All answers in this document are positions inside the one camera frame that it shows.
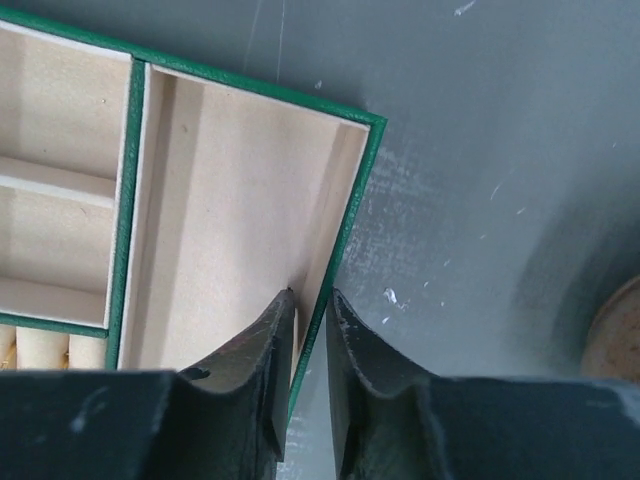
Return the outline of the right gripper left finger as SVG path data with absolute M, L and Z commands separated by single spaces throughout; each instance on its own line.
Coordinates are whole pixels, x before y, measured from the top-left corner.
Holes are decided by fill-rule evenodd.
M 273 479 L 284 459 L 296 319 L 292 290 L 180 371 L 197 390 L 186 479 Z

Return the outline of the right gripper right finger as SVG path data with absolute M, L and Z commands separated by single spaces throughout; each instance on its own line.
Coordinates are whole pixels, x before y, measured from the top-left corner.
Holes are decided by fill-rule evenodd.
M 435 479 L 421 388 L 431 374 L 393 348 L 334 288 L 326 350 L 338 479 Z

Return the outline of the green jewelry tray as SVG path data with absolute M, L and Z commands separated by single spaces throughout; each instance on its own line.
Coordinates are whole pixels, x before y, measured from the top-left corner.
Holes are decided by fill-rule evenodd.
M 294 295 L 297 400 L 386 127 L 1 11 L 1 365 L 190 365 Z

